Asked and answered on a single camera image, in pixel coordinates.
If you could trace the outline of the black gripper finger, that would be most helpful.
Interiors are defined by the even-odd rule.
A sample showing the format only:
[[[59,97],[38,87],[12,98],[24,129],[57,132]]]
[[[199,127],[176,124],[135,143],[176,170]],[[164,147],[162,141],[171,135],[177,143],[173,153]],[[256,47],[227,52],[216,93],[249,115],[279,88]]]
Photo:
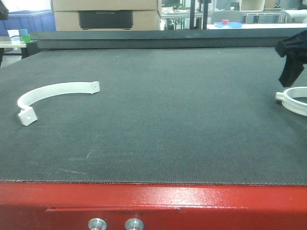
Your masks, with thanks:
[[[304,62],[297,61],[293,57],[286,57],[284,69],[279,77],[283,87],[291,87],[304,70]]]
[[[286,39],[280,40],[275,51],[277,54],[293,64],[306,64],[307,63],[307,31],[304,30]]]

